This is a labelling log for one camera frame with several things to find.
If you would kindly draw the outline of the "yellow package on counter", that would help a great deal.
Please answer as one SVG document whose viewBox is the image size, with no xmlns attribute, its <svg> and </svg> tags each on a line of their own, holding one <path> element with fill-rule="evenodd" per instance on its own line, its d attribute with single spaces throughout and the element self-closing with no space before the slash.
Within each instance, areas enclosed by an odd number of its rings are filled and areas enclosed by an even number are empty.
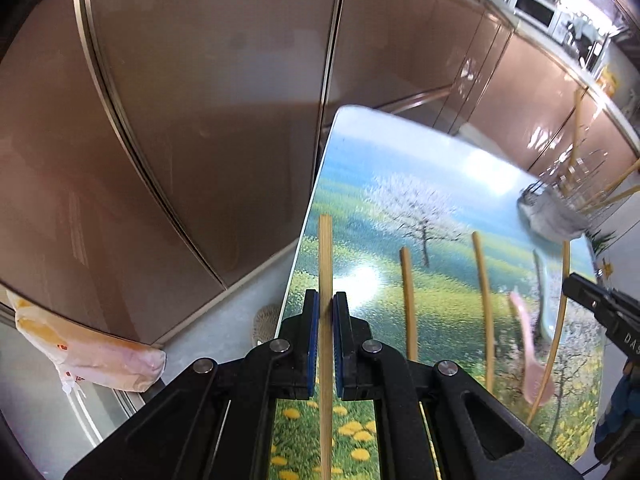
<svg viewBox="0 0 640 480">
<path fill-rule="evenodd" d="M 610 69 L 610 64 L 605 64 L 600 71 L 597 85 L 610 98 L 614 96 L 618 89 L 618 81 L 615 74 Z"/>
</svg>

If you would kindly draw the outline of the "pink ceramic spoon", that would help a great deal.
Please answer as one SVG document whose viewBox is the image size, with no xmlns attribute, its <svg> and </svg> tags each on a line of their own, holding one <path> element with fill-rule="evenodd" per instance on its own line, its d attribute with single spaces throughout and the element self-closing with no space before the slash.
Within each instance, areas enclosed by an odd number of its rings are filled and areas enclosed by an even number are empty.
<svg viewBox="0 0 640 480">
<path fill-rule="evenodd" d="M 516 290 L 514 290 L 509 294 L 509 301 L 510 305 L 514 307 L 514 311 L 518 315 L 521 326 L 524 352 L 522 393 L 525 401 L 529 405 L 534 405 L 538 393 L 542 392 L 539 401 L 539 406 L 541 406 L 548 403 L 554 395 L 553 380 L 552 378 L 549 378 L 545 384 L 542 383 L 546 367 L 536 359 L 533 330 L 530 325 L 529 314 L 523 298 Z"/>
</svg>

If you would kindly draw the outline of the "bamboo chopstick three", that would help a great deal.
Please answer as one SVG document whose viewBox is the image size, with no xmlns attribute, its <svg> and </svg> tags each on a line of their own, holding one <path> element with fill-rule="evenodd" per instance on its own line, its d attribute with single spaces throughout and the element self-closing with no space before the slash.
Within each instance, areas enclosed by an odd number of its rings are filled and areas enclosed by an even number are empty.
<svg viewBox="0 0 640 480">
<path fill-rule="evenodd" d="M 416 304 L 414 303 L 414 289 L 412 279 L 412 266 L 409 248 L 402 246 L 399 252 L 402 292 L 404 293 L 406 347 L 410 361 L 416 362 L 418 356 L 418 326 L 416 325 Z"/>
</svg>

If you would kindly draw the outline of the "green onion bag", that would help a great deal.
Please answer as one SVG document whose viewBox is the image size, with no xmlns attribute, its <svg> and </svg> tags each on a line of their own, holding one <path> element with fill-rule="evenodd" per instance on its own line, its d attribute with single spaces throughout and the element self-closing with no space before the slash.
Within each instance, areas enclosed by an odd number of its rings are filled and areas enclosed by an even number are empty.
<svg viewBox="0 0 640 480">
<path fill-rule="evenodd" d="M 614 232 L 602 233 L 600 230 L 586 232 L 587 238 L 590 241 L 593 255 L 598 256 L 601 252 L 604 252 L 606 248 L 609 248 L 616 239 Z"/>
</svg>

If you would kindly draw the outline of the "bamboo chopstick five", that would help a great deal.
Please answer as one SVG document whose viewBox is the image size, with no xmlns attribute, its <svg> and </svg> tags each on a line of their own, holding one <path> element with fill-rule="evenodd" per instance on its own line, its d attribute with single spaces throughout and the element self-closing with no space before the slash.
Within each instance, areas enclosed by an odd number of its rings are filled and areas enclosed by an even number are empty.
<svg viewBox="0 0 640 480">
<path fill-rule="evenodd" d="M 556 358 L 556 355 L 558 354 L 559 345 L 562 338 L 563 324 L 565 320 L 567 299 L 563 296 L 563 293 L 560 292 L 559 307 L 556 309 L 556 318 L 555 318 L 553 330 L 550 330 L 550 323 L 549 323 L 550 311 L 548 309 L 549 304 L 550 304 L 550 301 L 548 298 L 546 313 L 547 313 L 549 335 L 551 336 L 551 342 L 550 342 L 550 348 L 547 356 L 547 361 L 546 361 L 546 364 L 544 364 L 546 369 L 544 370 L 544 379 L 542 380 L 543 384 L 545 384 L 547 380 L 551 378 L 555 358 Z M 530 425 L 532 423 L 535 415 L 538 412 L 538 408 L 540 408 L 539 401 L 540 401 L 541 395 L 542 395 L 542 392 L 538 393 L 538 396 L 534 405 L 532 405 L 532 407 L 529 410 L 529 413 L 526 418 L 527 425 Z"/>
</svg>

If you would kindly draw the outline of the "bamboo chopstick one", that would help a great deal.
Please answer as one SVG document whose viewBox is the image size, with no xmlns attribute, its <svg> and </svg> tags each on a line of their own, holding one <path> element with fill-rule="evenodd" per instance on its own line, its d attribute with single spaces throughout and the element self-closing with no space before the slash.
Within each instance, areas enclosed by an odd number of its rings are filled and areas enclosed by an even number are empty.
<svg viewBox="0 0 640 480">
<path fill-rule="evenodd" d="M 578 145 L 582 140 L 582 99 L 584 92 L 578 88 L 574 93 L 574 131 L 572 136 L 572 149 L 567 164 L 567 183 L 572 185 L 574 181 L 575 165 L 578 154 Z"/>
</svg>

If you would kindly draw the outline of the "bamboo chopstick seven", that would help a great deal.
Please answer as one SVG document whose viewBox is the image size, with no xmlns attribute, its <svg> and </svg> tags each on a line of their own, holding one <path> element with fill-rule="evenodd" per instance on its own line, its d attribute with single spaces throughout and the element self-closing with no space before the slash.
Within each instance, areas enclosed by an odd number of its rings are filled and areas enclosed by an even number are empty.
<svg viewBox="0 0 640 480">
<path fill-rule="evenodd" d="M 627 198 L 630 196 L 633 196 L 634 194 L 638 193 L 640 191 L 640 185 L 635 185 L 632 188 L 628 188 L 628 190 L 625 190 L 624 192 L 621 192 L 620 194 L 611 196 L 609 198 L 607 198 L 606 200 L 601 200 L 599 203 L 596 203 L 594 205 L 582 208 L 580 211 L 583 214 L 593 214 L 595 211 L 606 208 L 608 206 L 611 206 L 617 202 L 619 202 L 620 200 L 622 200 L 623 198 Z"/>
</svg>

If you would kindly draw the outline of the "bamboo chopstick eight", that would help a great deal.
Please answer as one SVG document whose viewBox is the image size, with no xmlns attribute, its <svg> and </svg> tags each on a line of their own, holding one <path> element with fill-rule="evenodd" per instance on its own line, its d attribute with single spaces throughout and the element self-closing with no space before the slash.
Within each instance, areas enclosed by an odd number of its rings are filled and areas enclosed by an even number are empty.
<svg viewBox="0 0 640 480">
<path fill-rule="evenodd" d="M 604 189 L 604 194 L 610 194 L 621 183 L 623 183 L 634 171 L 638 171 L 640 168 L 640 159 L 637 159 L 631 166 L 624 170 L 617 178 L 610 182 Z"/>
</svg>

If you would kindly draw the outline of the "light blue ceramic spoon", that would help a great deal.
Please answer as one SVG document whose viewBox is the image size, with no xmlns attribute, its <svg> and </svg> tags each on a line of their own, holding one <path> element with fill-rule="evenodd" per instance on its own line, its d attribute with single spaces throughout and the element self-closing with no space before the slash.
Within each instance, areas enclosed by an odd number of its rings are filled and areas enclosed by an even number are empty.
<svg viewBox="0 0 640 480">
<path fill-rule="evenodd" d="M 550 344 L 551 336 L 549 335 L 546 307 L 548 302 L 548 276 L 547 267 L 544 257 L 538 252 L 537 249 L 533 250 L 534 261 L 536 266 L 537 275 L 537 289 L 538 289 L 538 302 L 539 313 L 537 328 L 541 338 Z"/>
</svg>

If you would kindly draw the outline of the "white microwave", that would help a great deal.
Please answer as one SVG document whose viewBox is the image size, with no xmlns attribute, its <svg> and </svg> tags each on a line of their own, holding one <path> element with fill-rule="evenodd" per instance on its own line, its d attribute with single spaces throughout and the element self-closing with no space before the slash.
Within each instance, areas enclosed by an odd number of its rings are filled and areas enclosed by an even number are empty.
<svg viewBox="0 0 640 480">
<path fill-rule="evenodd" d="M 512 8 L 521 18 L 549 30 L 558 21 L 561 0 L 513 0 Z"/>
</svg>

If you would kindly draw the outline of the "bamboo chopstick four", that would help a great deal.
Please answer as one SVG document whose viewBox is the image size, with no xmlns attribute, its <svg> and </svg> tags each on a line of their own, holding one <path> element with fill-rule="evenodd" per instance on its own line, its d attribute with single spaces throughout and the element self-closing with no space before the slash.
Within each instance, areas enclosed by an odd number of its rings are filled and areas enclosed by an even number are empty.
<svg viewBox="0 0 640 480">
<path fill-rule="evenodd" d="M 489 392 L 492 392 L 495 382 L 495 327 L 494 316 L 492 315 L 488 273 L 480 232 L 474 231 L 472 233 L 472 243 L 477 265 L 478 282 L 480 283 L 480 298 L 482 298 L 485 326 L 485 387 Z"/>
</svg>

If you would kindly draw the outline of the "bamboo chopstick two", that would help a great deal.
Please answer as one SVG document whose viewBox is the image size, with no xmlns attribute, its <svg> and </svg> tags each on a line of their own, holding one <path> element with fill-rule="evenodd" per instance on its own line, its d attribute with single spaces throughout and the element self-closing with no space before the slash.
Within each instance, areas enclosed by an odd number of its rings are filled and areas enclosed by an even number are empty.
<svg viewBox="0 0 640 480">
<path fill-rule="evenodd" d="M 319 420 L 320 420 L 320 478 L 331 479 L 332 460 L 332 400 L 333 400 L 333 342 L 332 307 L 332 218 L 319 217 Z"/>
</svg>

